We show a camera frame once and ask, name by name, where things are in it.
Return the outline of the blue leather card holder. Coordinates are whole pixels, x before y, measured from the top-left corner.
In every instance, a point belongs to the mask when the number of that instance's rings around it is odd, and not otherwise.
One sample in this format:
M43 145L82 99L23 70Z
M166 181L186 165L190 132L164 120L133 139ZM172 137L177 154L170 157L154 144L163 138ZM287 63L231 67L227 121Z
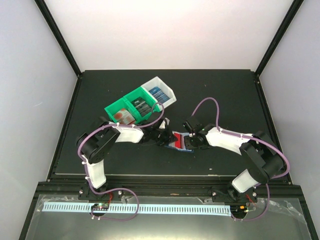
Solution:
M180 152L186 152L186 153L193 153L194 152L193 149L187 149L186 144L185 144L185 137L188 137L190 135L188 132L173 131L172 133L177 138L177 140L165 145L165 147L170 148L170 149L174 149L174 150L177 150Z

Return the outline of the red credit card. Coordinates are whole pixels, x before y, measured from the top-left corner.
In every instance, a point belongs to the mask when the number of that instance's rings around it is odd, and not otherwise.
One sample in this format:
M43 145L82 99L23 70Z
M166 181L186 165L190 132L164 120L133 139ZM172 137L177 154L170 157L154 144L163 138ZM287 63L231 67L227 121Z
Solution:
M176 137L176 141L174 142L174 147L177 149L184 149L184 136L179 133L179 132L175 132L174 136Z

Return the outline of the green double card bin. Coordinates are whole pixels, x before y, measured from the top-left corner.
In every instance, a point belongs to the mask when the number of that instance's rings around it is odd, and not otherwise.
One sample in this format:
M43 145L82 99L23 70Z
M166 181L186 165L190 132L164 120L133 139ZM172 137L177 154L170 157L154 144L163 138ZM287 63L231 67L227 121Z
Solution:
M109 119L112 122L115 122L116 119L114 115L121 109L127 110L135 119L135 123L141 123L147 120L151 116L151 111L146 114L141 114L141 112L134 105L134 101L141 98L148 106L149 110L153 107L153 105L157 102L154 97L150 95L150 93L142 86L136 88L135 90L129 92L124 95L120 99L106 106L104 110L109 116Z

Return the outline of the white card bin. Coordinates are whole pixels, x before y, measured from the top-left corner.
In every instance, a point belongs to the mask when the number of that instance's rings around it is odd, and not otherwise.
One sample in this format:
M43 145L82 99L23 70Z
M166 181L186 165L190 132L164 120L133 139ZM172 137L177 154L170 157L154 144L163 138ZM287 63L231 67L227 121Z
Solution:
M162 111L177 101L174 91L158 76L152 78L141 87L156 101L161 103L156 107Z

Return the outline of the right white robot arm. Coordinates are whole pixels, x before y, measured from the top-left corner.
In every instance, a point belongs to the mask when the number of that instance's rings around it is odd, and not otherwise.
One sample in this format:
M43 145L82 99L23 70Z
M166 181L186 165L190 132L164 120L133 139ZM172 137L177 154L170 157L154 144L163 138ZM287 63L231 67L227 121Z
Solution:
M244 171L226 187L225 194L234 202L240 201L246 191L267 184L285 166L285 157L267 134L243 134L225 130L214 124L202 125L194 116L183 124L189 135L185 136L187 150L218 147L234 152L243 158Z

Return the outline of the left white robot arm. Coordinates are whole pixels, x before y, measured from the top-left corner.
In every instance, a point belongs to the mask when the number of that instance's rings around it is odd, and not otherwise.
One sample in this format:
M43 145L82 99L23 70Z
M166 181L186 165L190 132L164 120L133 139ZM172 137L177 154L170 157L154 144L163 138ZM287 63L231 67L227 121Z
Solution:
M178 140L169 122L166 117L156 116L155 119L126 126L101 117L98 128L91 133L85 132L76 142L77 154L84 165L85 179L91 185L89 193L97 200L107 195L104 160L114 144L153 141L158 146L169 145Z

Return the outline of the black card stack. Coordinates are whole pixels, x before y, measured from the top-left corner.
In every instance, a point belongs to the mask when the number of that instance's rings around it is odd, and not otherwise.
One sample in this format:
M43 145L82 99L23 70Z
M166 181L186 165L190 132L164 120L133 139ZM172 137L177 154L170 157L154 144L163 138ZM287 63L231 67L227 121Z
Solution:
M145 115L151 112L151 107L147 104L147 102L142 97L136 98L131 102L131 104L139 112L141 117L144 117Z

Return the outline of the blue card stack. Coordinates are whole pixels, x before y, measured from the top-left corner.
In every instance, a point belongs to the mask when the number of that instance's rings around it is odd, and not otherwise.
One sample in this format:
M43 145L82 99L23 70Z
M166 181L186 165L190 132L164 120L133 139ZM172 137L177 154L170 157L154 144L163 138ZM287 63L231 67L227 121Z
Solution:
M158 86L149 90L149 93L157 100L157 102L164 104L170 100L170 97L165 94Z

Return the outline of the red card stack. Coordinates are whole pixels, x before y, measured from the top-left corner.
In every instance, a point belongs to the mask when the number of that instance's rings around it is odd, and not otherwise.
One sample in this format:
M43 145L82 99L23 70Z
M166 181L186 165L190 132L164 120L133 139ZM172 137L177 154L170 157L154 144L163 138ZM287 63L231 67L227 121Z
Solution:
M125 108L118 110L113 117L117 123L122 125L131 125L136 121L133 115Z

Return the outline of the right circuit board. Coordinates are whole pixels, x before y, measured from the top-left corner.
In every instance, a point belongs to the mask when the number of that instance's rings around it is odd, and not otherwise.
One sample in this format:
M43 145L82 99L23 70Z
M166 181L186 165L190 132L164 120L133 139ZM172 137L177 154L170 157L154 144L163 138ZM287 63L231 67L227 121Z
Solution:
M230 212L232 214L242 214L255 211L257 207L255 205L233 205L230 207Z

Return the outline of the circuit board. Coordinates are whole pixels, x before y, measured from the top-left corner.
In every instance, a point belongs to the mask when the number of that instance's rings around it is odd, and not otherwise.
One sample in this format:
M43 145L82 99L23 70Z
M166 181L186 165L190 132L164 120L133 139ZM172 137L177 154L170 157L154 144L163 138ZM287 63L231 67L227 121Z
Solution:
M232 214L242 214L255 211L257 207L255 205L233 205L230 207L230 212Z
M108 209L108 203L95 203L91 206L91 211L107 211Z

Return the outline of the left circuit board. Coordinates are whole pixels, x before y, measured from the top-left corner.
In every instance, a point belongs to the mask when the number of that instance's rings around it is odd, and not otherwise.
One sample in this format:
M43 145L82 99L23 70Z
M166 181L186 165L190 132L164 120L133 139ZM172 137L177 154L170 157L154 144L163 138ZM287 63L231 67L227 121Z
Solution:
M95 203L91 206L91 211L107 211L108 209L108 203Z

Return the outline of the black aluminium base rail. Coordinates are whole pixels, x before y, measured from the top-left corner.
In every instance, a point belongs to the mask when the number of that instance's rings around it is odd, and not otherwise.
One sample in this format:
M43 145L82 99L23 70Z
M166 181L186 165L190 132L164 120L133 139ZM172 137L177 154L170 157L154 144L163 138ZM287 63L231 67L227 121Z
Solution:
M212 197L213 190L226 192L226 187L231 184L231 176L129 176L110 175L101 191L114 189L113 199L121 196L131 196L126 189L130 189L139 197ZM293 184L290 177L285 176L273 179L268 183L268 188L263 185L253 190L257 197L266 197L267 191L271 198L297 198L305 199L302 188ZM95 194L88 182L82 177L61 178L54 177L47 181L39 182L35 197L40 195L74 195L80 200L107 200L107 194Z

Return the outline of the right black frame post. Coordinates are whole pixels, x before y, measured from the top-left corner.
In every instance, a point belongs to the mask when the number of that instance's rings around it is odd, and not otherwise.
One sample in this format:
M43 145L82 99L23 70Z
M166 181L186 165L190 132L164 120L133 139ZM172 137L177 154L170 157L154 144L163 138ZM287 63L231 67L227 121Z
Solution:
M254 74L257 77L260 77L263 73L265 67L267 66L269 60L271 59L273 53L277 49L279 43L281 42L282 38L284 37L286 31L288 30L290 24L292 23L293 19L295 18L296 14L298 13L300 7L302 6L304 0L293 0L289 9L287 10L283 20L281 21L274 37L272 38L266 52L264 53L258 67L256 68Z

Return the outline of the black frame post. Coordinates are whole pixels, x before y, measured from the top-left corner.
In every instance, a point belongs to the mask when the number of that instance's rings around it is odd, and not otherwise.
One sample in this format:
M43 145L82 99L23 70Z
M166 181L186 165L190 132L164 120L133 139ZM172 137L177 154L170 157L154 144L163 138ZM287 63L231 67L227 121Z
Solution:
M264 53L258 67L256 68L254 74L257 77L260 77L263 73L265 67L267 66L269 60L271 59L273 53L277 49L279 43L281 42L282 38L284 37L286 31L288 30L290 24L292 23L293 19L295 18L296 14L298 13L300 7L302 6L304 0L293 0L289 9L287 10L283 20L281 21L274 37L272 38L266 52Z
M40 10L44 20L46 21L48 27L50 28L53 36L55 37L58 45L60 46L62 52L64 53L69 65L71 66L73 72L77 77L82 75L82 72L65 40L63 34L61 33L49 7L46 4L45 0L34 0L35 4L37 5L38 9Z

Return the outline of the left black frame post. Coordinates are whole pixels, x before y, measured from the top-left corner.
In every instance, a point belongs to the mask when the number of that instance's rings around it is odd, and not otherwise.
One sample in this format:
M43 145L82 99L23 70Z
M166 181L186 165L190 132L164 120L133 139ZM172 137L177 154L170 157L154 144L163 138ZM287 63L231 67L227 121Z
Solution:
M65 40L63 34L61 33L49 7L46 4L45 0L34 0L35 4L37 5L38 9L40 10L44 20L46 21L48 27L50 28L53 36L55 37L58 45L60 46L62 52L64 53L69 65L71 66L73 72L77 77L82 75L82 72Z

